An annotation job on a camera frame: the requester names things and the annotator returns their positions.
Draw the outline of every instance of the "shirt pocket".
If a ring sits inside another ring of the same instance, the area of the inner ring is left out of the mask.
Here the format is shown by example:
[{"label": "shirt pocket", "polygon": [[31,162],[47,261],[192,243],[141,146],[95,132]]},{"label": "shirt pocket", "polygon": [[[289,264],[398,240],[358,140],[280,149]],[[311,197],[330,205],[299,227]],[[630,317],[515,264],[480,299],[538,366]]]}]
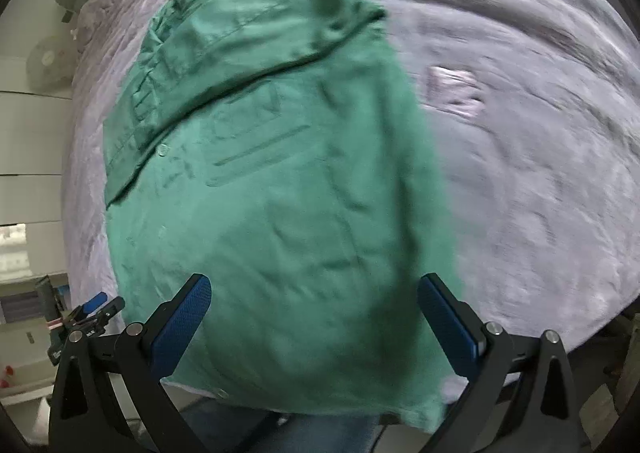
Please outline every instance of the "shirt pocket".
[{"label": "shirt pocket", "polygon": [[209,106],[202,141],[207,185],[222,186],[310,146],[310,92],[296,77],[268,77]]}]

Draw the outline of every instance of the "white cabinet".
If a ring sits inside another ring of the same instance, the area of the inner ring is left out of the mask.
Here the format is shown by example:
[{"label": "white cabinet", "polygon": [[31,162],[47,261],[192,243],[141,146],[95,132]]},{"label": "white cabinet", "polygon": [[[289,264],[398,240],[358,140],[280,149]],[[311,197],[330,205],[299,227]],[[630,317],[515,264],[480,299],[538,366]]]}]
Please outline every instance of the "white cabinet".
[{"label": "white cabinet", "polygon": [[60,175],[0,175],[0,226],[61,219]]},{"label": "white cabinet", "polygon": [[68,99],[0,92],[0,175],[59,175],[71,122]]},{"label": "white cabinet", "polygon": [[60,184],[71,101],[0,92],[0,284],[66,271]]}]

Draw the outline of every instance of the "bed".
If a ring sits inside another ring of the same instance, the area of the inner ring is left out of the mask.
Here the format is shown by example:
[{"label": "bed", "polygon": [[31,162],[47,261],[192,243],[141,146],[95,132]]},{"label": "bed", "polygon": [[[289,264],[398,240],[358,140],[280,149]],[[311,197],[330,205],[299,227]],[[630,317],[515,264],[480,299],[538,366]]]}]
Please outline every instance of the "bed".
[{"label": "bed", "polygon": [[[89,0],[79,16],[62,194],[73,303],[118,292],[102,122],[166,1]],[[606,0],[374,1],[435,135],[466,300],[577,347],[640,294],[638,41]]]}]

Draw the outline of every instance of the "green shirt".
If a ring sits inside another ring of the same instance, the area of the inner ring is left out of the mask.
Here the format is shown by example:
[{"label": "green shirt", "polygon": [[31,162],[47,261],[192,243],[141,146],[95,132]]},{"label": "green shirt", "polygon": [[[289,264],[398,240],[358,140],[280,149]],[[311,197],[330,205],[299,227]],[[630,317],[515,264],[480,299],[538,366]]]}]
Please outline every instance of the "green shirt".
[{"label": "green shirt", "polygon": [[172,380],[289,413],[433,429],[447,360],[416,303],[454,293],[433,148],[368,0],[170,0],[104,123],[127,321],[191,273],[211,308]]}]

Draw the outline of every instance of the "white wall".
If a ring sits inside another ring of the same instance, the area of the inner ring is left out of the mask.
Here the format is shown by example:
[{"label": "white wall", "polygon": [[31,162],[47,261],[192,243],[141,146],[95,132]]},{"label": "white wall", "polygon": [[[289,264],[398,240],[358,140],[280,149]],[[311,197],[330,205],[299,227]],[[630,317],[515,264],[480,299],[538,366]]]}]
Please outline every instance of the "white wall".
[{"label": "white wall", "polygon": [[0,16],[0,55],[26,58],[43,38],[67,32],[55,0],[11,0]]},{"label": "white wall", "polygon": [[33,276],[66,271],[62,222],[27,224],[27,253]]},{"label": "white wall", "polygon": [[[26,58],[0,54],[0,91],[37,94],[38,91],[33,90],[27,80],[26,68]],[[68,84],[62,84],[60,87],[48,90],[47,95],[71,99],[71,87]]]},{"label": "white wall", "polygon": [[0,175],[59,175],[71,122],[68,99],[0,92]]},{"label": "white wall", "polygon": [[0,225],[60,220],[60,175],[0,176]]}]

